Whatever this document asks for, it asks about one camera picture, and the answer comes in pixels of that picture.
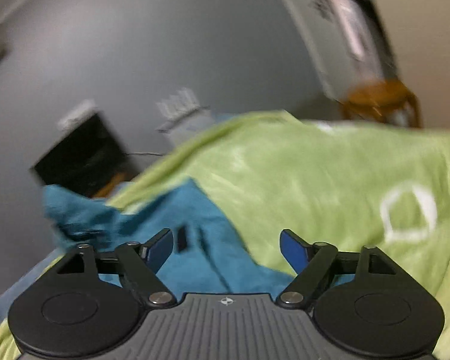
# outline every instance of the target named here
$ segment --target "wooden stool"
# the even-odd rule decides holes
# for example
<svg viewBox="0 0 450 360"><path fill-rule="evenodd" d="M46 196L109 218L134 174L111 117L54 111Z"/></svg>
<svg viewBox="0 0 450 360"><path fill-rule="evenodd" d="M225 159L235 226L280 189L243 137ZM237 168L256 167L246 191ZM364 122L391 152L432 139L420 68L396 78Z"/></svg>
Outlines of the wooden stool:
<svg viewBox="0 0 450 360"><path fill-rule="evenodd" d="M379 123L386 123L387 116L404 110L408 113L410 126L422 128L419 102L399 80L382 81L354 89L341 103L341 109L344 119L352 120L352 115L356 114L372 117Z"/></svg>

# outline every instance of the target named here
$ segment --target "green blanket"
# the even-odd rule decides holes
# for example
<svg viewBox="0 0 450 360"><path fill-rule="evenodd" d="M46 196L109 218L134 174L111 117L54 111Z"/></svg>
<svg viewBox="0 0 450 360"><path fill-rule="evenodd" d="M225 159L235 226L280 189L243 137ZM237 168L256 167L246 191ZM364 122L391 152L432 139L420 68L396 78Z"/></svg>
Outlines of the green blanket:
<svg viewBox="0 0 450 360"><path fill-rule="evenodd" d="M380 247L444 308L435 355L450 359L450 132L248 114L185 143L110 204L133 211L188 176L264 266L292 273L283 228L342 251Z"/></svg>

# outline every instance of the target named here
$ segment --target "gray ribbed panel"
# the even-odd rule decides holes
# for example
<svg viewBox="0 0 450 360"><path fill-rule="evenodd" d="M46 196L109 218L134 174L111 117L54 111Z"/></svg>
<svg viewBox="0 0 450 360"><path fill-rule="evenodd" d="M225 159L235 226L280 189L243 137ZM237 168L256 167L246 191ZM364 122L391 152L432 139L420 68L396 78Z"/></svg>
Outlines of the gray ribbed panel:
<svg viewBox="0 0 450 360"><path fill-rule="evenodd" d="M122 346L95 360L353 360L326 341L308 315L284 310L269 295L188 294L183 303L149 313ZM22 360L32 360L25 355Z"/></svg>

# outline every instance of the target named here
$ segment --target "gray floor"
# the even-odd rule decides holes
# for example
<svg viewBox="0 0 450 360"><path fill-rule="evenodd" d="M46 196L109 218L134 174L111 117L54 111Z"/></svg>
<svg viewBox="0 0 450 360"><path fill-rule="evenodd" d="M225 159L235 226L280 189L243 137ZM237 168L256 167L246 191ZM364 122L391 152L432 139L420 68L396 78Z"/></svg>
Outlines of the gray floor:
<svg viewBox="0 0 450 360"><path fill-rule="evenodd" d="M155 131L163 122L155 103L183 86L215 112L334 115L280 0L32 0L7 33L0 293L52 249L28 169L60 138L56 122L81 100L95 100L131 151L169 149Z"/></svg>

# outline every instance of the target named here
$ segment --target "black circular disc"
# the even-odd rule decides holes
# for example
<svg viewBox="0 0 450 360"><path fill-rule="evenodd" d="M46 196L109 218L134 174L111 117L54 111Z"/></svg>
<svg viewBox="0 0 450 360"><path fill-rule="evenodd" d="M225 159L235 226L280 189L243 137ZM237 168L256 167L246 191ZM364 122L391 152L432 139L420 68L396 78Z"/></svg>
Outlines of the black circular disc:
<svg viewBox="0 0 450 360"><path fill-rule="evenodd" d="M84 357L113 347L136 326L140 307L122 288L99 280L60 283L34 285L13 302L8 324L22 350Z"/></svg>
<svg viewBox="0 0 450 360"><path fill-rule="evenodd" d="M433 348L443 311L425 290L373 290L353 282L330 288L313 320L325 337L359 356L405 358Z"/></svg>

